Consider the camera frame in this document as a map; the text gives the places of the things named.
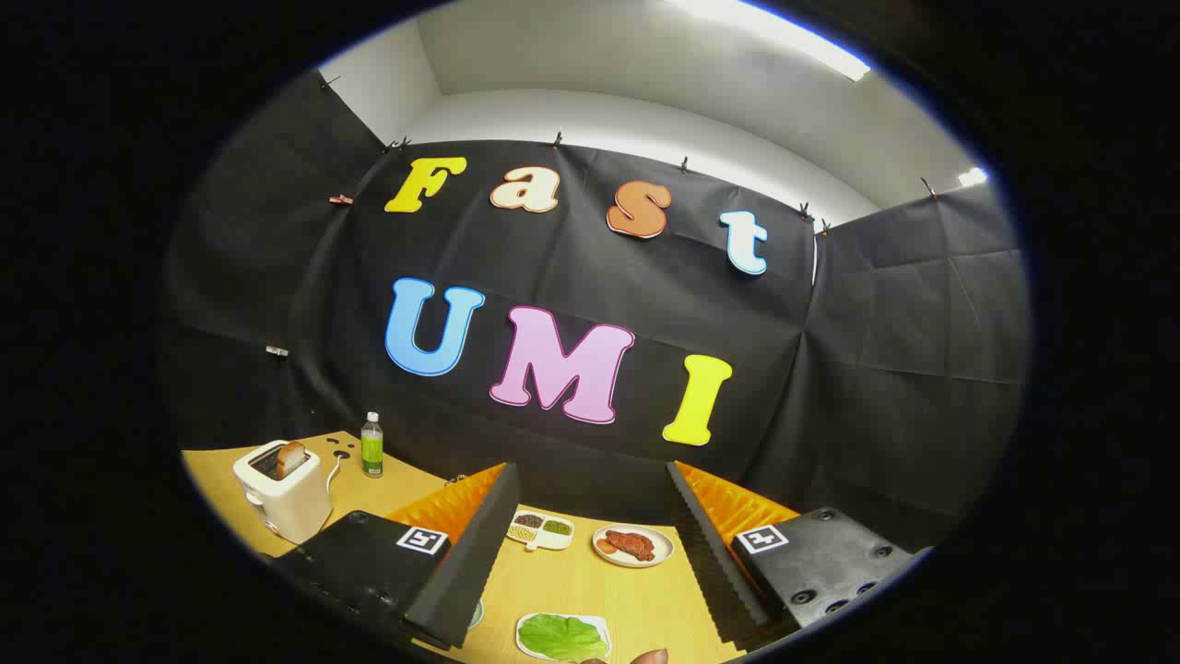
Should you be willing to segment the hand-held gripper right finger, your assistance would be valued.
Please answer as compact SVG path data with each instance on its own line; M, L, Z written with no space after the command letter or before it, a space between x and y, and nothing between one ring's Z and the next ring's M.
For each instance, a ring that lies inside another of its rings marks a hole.
M926 558L843 509L798 513L690 464L667 464L666 497L717 632L740 650L821 626Z

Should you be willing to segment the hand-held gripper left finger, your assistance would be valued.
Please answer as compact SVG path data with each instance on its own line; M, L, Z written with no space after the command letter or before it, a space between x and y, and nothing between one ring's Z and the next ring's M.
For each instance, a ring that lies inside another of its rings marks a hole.
M519 501L518 467L497 464L387 517L350 509L271 567L384 640L460 647Z

